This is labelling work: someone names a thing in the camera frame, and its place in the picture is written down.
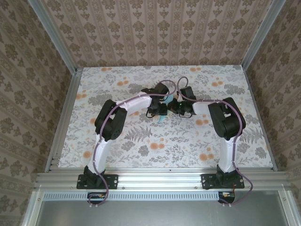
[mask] metal rail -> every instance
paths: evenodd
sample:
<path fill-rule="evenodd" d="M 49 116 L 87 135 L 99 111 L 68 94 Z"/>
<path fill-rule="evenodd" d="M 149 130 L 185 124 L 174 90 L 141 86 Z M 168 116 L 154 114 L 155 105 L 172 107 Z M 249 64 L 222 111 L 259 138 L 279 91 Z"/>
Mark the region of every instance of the metal rail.
<path fill-rule="evenodd" d="M 106 174 L 118 174 L 118 190 L 124 191 L 199 191 L 204 190 L 200 175 L 215 173 L 214 168 L 184 168 L 184 169 L 107 169 Z M 254 190 L 283 190 L 289 186 L 284 172 L 274 172 L 268 168 L 241 168 L 254 185 Z M 60 169 L 58 172 L 40 173 L 37 176 L 34 190 L 40 191 L 71 191 L 76 189 L 81 168 Z M 250 184 L 245 181 L 245 189 Z M 227 189 L 210 189 L 210 191 L 225 191 Z"/>
<path fill-rule="evenodd" d="M 52 163 L 53 157 L 61 156 L 82 73 L 83 73 L 83 69 L 78 68 L 76 74 L 73 75 L 71 78 L 65 103 L 63 105 L 61 117 L 58 122 L 58 126 L 55 132 L 55 137 L 53 139 L 48 161 L 45 167 L 45 172 L 49 171 L 51 164 L 53 164 Z"/>

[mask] damask wallpaper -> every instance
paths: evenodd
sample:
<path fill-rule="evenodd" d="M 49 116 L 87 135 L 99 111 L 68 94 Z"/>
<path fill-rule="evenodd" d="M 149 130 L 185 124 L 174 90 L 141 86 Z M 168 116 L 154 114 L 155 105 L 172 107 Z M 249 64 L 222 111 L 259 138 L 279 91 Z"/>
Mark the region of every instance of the damask wallpaper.
<path fill-rule="evenodd" d="M 280 170 L 301 207 L 301 1 L 287 0 L 247 74 Z"/>
<path fill-rule="evenodd" d="M 271 0 L 42 0 L 78 67 L 239 65 Z"/>
<path fill-rule="evenodd" d="M 16 226 L 44 171 L 71 75 L 26 0 L 0 1 L 0 225 Z"/>

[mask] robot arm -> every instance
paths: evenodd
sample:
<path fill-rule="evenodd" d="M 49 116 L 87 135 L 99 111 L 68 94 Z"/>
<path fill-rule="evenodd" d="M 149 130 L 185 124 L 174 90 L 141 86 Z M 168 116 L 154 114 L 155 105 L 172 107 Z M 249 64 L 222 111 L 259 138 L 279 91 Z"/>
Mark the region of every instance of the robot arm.
<path fill-rule="evenodd" d="M 89 164 L 85 167 L 84 174 L 80 178 L 80 185 L 78 188 L 86 188 L 86 185 L 82 186 L 83 183 L 88 184 L 97 184 L 101 183 L 100 178 L 96 175 L 93 161 L 95 161 L 95 166 L 98 172 L 102 175 L 105 171 L 105 162 L 110 150 L 112 141 L 115 140 L 122 132 L 125 119 L 127 115 L 130 115 L 136 111 L 139 111 L 143 108 L 148 109 L 148 113 L 151 115 L 167 115 L 167 110 L 170 110 L 174 113 L 179 114 L 179 116 L 184 116 L 185 113 L 190 113 L 192 115 L 197 114 L 207 114 L 211 115 L 214 129 L 218 136 L 221 137 L 221 157 L 219 164 L 217 166 L 217 171 L 224 175 L 231 175 L 235 168 L 232 164 L 233 156 L 233 139 L 239 131 L 239 122 L 237 116 L 234 112 L 227 108 L 225 104 L 222 103 L 212 103 L 208 102 L 193 102 L 189 100 L 184 100 L 179 102 L 176 98 L 172 100 L 168 105 L 161 103 L 163 101 L 162 97 L 152 96 L 152 94 L 167 94 L 169 92 L 168 88 L 159 83 L 154 89 L 143 89 L 138 95 L 149 94 L 150 96 L 143 96 L 128 102 L 118 101 L 114 102 L 112 100 L 107 100 L 103 105 L 98 117 L 95 121 L 96 126 L 96 143 L 100 140 L 100 129 L 103 125 L 105 118 L 108 116 L 109 112 L 116 105 L 120 105 L 114 112 L 113 118 L 109 118 L 104 126 L 102 133 L 102 142 L 98 144 L 95 154 L 95 158 L 91 158 Z M 188 98 L 196 99 L 193 95 L 191 87 L 185 87 L 181 89 L 181 93 Z M 224 99 L 225 102 L 231 104 L 238 112 L 243 121 L 243 128 L 246 126 L 246 122 L 241 115 L 238 107 L 236 106 L 232 98 Z"/>

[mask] floral tablecloth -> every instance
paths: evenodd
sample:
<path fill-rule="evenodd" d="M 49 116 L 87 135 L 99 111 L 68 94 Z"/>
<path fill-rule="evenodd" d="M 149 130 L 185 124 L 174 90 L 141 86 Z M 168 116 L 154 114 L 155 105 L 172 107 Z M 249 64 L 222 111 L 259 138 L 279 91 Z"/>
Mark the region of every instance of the floral tablecloth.
<path fill-rule="evenodd" d="M 74 103 L 59 167 L 84 167 L 95 145 L 95 118 L 104 102 L 133 97 L 158 81 L 175 82 L 187 76 L 197 98 L 232 97 L 246 120 L 238 143 L 237 165 L 272 167 L 250 91 L 239 65 L 138 66 L 84 68 Z M 220 138 L 209 115 L 180 118 L 168 112 L 149 119 L 146 109 L 127 116 L 115 140 L 107 167 L 215 167 L 220 156 Z"/>

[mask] purple cable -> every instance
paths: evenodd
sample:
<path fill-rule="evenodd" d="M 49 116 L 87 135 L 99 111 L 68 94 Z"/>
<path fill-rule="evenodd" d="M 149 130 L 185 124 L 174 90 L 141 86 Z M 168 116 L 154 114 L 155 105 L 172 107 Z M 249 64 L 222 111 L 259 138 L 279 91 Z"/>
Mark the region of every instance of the purple cable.
<path fill-rule="evenodd" d="M 226 106 L 228 106 L 229 108 L 231 108 L 232 109 L 232 111 L 236 114 L 236 116 L 238 117 L 238 121 L 239 121 L 239 131 L 238 131 L 238 133 L 237 133 L 237 135 L 235 136 L 235 138 L 234 138 L 234 140 L 233 140 L 233 154 L 232 154 L 232 164 L 233 164 L 233 167 L 235 168 L 235 170 L 236 170 L 236 172 L 239 174 L 239 175 L 241 175 L 244 179 L 246 179 L 249 183 L 250 183 L 250 185 L 251 185 L 251 187 L 250 187 L 250 190 L 248 191 L 248 193 L 243 197 L 243 198 L 241 198 L 240 200 L 238 200 L 238 201 L 236 201 L 236 202 L 233 202 L 233 203 L 228 203 L 227 201 L 225 201 L 225 200 L 223 200 L 223 199 L 220 199 L 220 200 L 222 200 L 223 202 L 225 202 L 226 204 L 228 204 L 228 205 L 235 205 L 235 204 L 238 204 L 238 203 L 240 203 L 241 201 L 243 201 L 250 193 L 251 193 L 251 191 L 253 190 L 253 183 L 251 182 L 251 180 L 250 179 L 248 179 L 245 175 L 243 175 L 240 171 L 239 171 L 239 169 L 236 167 L 236 165 L 235 165 L 235 147 L 236 147 L 236 141 L 237 141 L 237 139 L 238 139 L 238 137 L 240 136 L 240 133 L 241 133 L 241 131 L 243 130 L 243 123 L 242 123 L 242 120 L 241 120 L 241 118 L 240 118 L 240 116 L 239 116 L 239 113 L 238 113 L 238 111 L 232 106 L 232 105 L 230 105 L 229 103 L 227 103 L 227 102 L 225 102 L 225 101 L 223 101 L 223 100 L 203 100 L 203 99 L 200 99 L 200 100 L 194 100 L 194 99 L 190 99 L 190 98 L 188 98 L 188 97 L 185 97 L 182 93 L 181 93 L 181 90 L 180 90 L 180 87 L 179 87 L 179 84 L 180 84 L 180 81 L 181 81 L 181 79 L 186 79 L 186 86 L 188 85 L 188 78 L 187 77 L 185 77 L 185 76 L 183 76 L 183 77 L 181 77 L 179 80 L 178 80 L 178 83 L 177 83 L 177 90 L 178 90 L 178 92 L 179 92 L 179 94 L 181 95 L 181 97 L 182 98 L 184 98 L 184 99 L 186 99 L 186 100 L 189 100 L 189 101 L 194 101 L 194 102 L 221 102 L 221 103 L 223 103 L 223 104 L 225 104 Z"/>
<path fill-rule="evenodd" d="M 97 207 L 98 205 L 102 205 L 102 204 L 104 203 L 104 201 L 106 201 L 106 199 L 108 198 L 108 195 L 109 195 L 109 187 L 108 187 L 108 184 L 107 184 L 107 182 L 105 181 L 105 179 L 103 178 L 103 176 L 98 172 L 98 170 L 97 170 L 97 168 L 96 168 L 96 165 L 95 165 L 96 150 L 97 150 L 97 147 L 99 146 L 99 144 L 100 144 L 101 141 L 102 141 L 102 134 L 103 134 L 103 129 L 104 129 L 105 124 L 107 123 L 107 121 L 109 120 L 109 118 L 110 118 L 110 116 L 113 114 L 113 112 L 114 112 L 119 106 L 121 106 L 121 105 L 123 105 L 123 104 L 126 104 L 127 102 L 129 102 L 129 101 L 131 101 L 131 100 L 135 100 L 135 99 L 141 98 L 141 97 L 148 97 L 148 96 L 166 97 L 166 96 L 169 96 L 169 95 L 174 94 L 174 93 L 176 92 L 176 90 L 177 90 L 177 88 L 176 88 L 177 85 L 175 84 L 175 82 L 174 82 L 174 81 L 171 81 L 171 80 L 162 80 L 162 81 L 160 81 L 159 83 L 162 83 L 162 82 L 165 82 L 165 81 L 171 82 L 171 83 L 173 84 L 173 86 L 174 86 L 174 91 L 173 91 L 173 92 L 168 93 L 168 94 L 142 94 L 142 95 L 140 95 L 140 96 L 132 97 L 132 98 L 130 98 L 130 99 L 128 99 L 128 100 L 125 100 L 125 101 L 123 101 L 122 103 L 116 105 L 115 107 L 113 107 L 112 110 L 109 112 L 108 116 L 107 116 L 107 117 L 105 118 L 105 120 L 103 121 L 103 125 L 101 126 L 101 129 L 100 129 L 100 132 L 99 132 L 99 141 L 97 142 L 97 144 L 96 144 L 96 146 L 95 146 L 95 148 L 94 148 L 94 151 L 93 151 L 93 168 L 94 168 L 96 174 L 103 180 L 104 185 L 105 185 L 105 188 L 106 188 L 106 194 L 105 194 L 105 197 L 104 197 L 104 199 L 102 200 L 102 202 L 99 203 L 99 204 L 92 204 L 92 203 L 91 203 L 91 197 L 94 196 L 95 194 L 89 196 L 88 203 L 90 204 L 90 206 L 96 206 L 96 207 Z"/>

